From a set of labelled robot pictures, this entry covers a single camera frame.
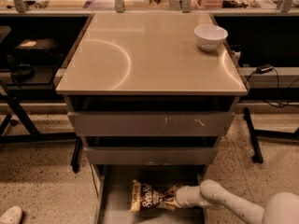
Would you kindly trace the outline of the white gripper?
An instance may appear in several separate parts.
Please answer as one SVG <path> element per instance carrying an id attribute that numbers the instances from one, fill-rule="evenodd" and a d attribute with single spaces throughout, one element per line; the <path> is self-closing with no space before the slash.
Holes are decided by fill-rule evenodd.
<path id="1" fill-rule="evenodd" d="M 183 186 L 179 188 L 176 192 L 176 201 L 181 208 L 202 206 L 205 203 L 199 186 Z"/>

